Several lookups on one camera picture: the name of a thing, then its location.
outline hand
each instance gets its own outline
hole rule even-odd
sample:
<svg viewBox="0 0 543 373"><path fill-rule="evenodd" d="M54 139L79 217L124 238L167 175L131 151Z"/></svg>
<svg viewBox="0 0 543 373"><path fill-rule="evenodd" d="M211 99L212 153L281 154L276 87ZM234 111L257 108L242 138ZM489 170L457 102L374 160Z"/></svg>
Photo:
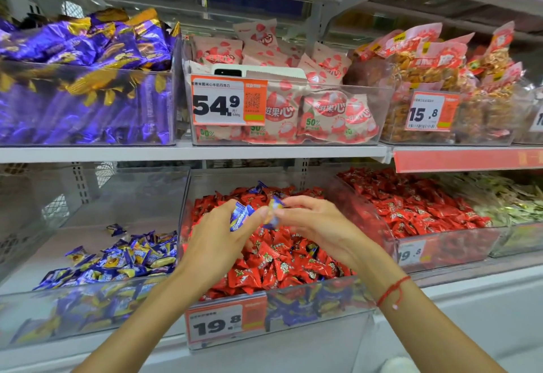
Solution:
<svg viewBox="0 0 543 373"><path fill-rule="evenodd" d="M282 202L292 207L274 210L282 225L295 227L295 231L313 240L335 260L358 271L357 252L360 244L369 239L333 203L309 196L288 197Z"/></svg>
<svg viewBox="0 0 543 373"><path fill-rule="evenodd" d="M230 218L236 207L235 200L214 208L205 214L192 229L187 251L180 260L178 270L189 270L202 294L217 283L234 265L251 234L264 222L268 207L263 206L249 216L236 231L230 231Z"/></svg>

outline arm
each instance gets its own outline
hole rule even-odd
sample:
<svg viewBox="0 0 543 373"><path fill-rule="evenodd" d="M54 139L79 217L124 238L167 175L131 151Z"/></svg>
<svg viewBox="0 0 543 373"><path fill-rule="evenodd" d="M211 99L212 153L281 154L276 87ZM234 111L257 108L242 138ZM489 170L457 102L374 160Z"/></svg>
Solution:
<svg viewBox="0 0 543 373"><path fill-rule="evenodd" d="M267 207L230 232L235 204L230 200L204 216L194 227L175 271L152 289L146 301L74 369L75 373L139 371L173 323L232 268L249 236L262 224Z"/></svg>
<svg viewBox="0 0 543 373"><path fill-rule="evenodd" d="M282 224L295 226L333 258L356 271L372 297L379 299L405 272L376 243L343 216L330 202L306 196L283 200L289 208L275 214ZM482 350L411 280L401 284L398 309L393 304L400 290L392 292L381 311L422 373L502 373L492 357Z"/></svg>

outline price tag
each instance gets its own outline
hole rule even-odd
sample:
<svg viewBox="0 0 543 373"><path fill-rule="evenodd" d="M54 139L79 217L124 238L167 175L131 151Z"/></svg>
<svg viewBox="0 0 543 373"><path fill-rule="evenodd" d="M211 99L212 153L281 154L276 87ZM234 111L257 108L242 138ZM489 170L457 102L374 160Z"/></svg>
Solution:
<svg viewBox="0 0 543 373"><path fill-rule="evenodd" d="M530 127L530 131L543 131L543 106L539 107L538 112L534 117L532 126Z"/></svg>
<svg viewBox="0 0 543 373"><path fill-rule="evenodd" d="M400 243L400 246L398 247L398 259L400 266L408 266L410 264L430 261L430 258L424 258L426 260L421 260L425 245L426 240Z"/></svg>
<svg viewBox="0 0 543 373"><path fill-rule="evenodd" d="M414 92L406 130L451 131L460 95L443 92Z"/></svg>
<svg viewBox="0 0 543 373"><path fill-rule="evenodd" d="M235 333L264 329L266 294L216 305L201 305L185 312L188 342L206 342Z"/></svg>
<svg viewBox="0 0 543 373"><path fill-rule="evenodd" d="M264 125L268 80L192 74L191 85L194 124Z"/></svg>

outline red string bracelet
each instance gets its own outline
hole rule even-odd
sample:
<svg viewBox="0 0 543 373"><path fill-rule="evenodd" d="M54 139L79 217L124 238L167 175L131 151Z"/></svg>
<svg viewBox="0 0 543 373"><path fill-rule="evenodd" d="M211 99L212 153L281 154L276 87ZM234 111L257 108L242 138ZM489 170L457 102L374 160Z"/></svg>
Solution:
<svg viewBox="0 0 543 373"><path fill-rule="evenodd" d="M398 300L392 305L392 308L394 310L398 310L398 305L400 304L400 302L402 301L402 298L403 298L403 292L402 292L402 287L400 286L404 281L406 280L409 280L411 279L411 276L405 276L403 279L399 279L396 283L394 283L392 286L390 286L388 288L388 290L386 292L383 293L383 295L381 296L381 298L379 300L377 300L377 307L381 307L381 305L383 304L383 301L384 299L386 299L388 296L390 296L390 294L395 291L395 290L399 290L400 291L400 297L398 298Z"/></svg>

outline qr code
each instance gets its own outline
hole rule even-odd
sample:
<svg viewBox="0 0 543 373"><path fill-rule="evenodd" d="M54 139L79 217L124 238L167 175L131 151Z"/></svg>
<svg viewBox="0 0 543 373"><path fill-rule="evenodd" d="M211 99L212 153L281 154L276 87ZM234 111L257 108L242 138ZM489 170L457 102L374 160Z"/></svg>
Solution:
<svg viewBox="0 0 543 373"><path fill-rule="evenodd" d="M249 111L260 109L260 93L247 93L245 95L245 108Z"/></svg>

